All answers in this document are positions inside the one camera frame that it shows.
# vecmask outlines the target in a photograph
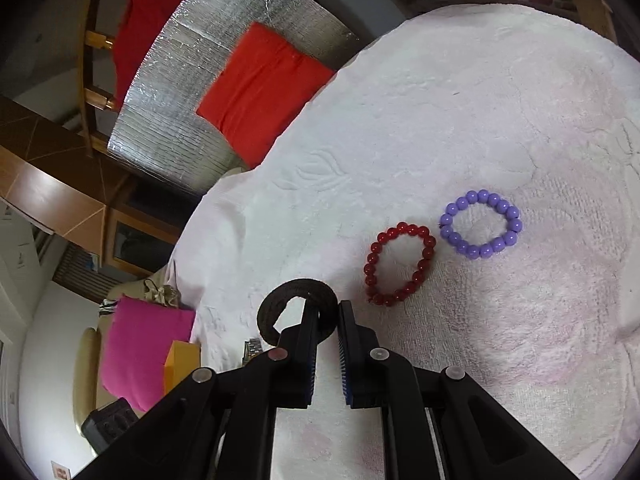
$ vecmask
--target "red beaded bracelet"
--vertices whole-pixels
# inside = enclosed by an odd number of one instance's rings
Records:
[[[376,278],[376,263],[380,259],[378,256],[382,252],[382,247],[389,241],[395,240],[399,235],[419,236],[424,243],[422,250],[422,259],[418,262],[418,269],[412,275],[412,280],[406,282],[403,288],[398,288],[393,294],[383,294],[376,287],[378,279]],[[390,227],[386,232],[378,234],[378,241],[371,244],[371,252],[367,256],[367,264],[364,266],[365,278],[367,285],[367,296],[369,301],[376,305],[385,304],[393,306],[396,301],[404,301],[412,295],[424,281],[425,273],[429,270],[430,260],[435,254],[434,247],[436,239],[429,234],[426,226],[418,227],[416,224],[407,224],[407,222],[398,222],[396,227]]]

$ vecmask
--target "silver foil mat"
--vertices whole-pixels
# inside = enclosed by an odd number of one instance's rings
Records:
[[[252,22],[334,69],[360,49],[358,38],[313,0],[183,0],[133,79],[109,152],[196,195],[241,166],[222,134],[195,111]]]

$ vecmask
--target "purple beaded bracelet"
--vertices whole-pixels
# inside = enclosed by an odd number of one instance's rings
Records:
[[[460,233],[453,230],[453,217],[458,211],[464,211],[470,204],[475,203],[487,204],[507,219],[507,232],[480,247],[463,240]],[[453,245],[459,254],[464,254],[470,260],[490,258],[492,254],[501,252],[506,246],[516,244],[518,241],[517,233],[523,228],[519,216],[520,210],[497,193],[489,193],[485,189],[478,192],[469,191],[465,196],[457,199],[456,203],[452,202],[447,205],[444,215],[440,217],[440,236]]]

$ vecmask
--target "red cloth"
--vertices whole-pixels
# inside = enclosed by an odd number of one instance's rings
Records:
[[[113,43],[116,101],[122,105],[142,60],[182,0],[129,0]]]
[[[272,30],[252,23],[196,113],[255,168],[333,75]]]

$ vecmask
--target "black device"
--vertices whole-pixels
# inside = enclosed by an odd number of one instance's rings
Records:
[[[112,442],[138,421],[127,399],[120,397],[100,410],[93,410],[80,430],[97,454],[104,452]]]
[[[302,321],[278,334],[293,297],[306,300]],[[576,479],[460,368],[431,372],[380,348],[324,283],[281,285],[258,326],[276,348],[221,374],[198,368],[76,480],[268,480],[276,409],[311,403],[316,349],[336,326],[347,404],[382,414],[387,480]]]

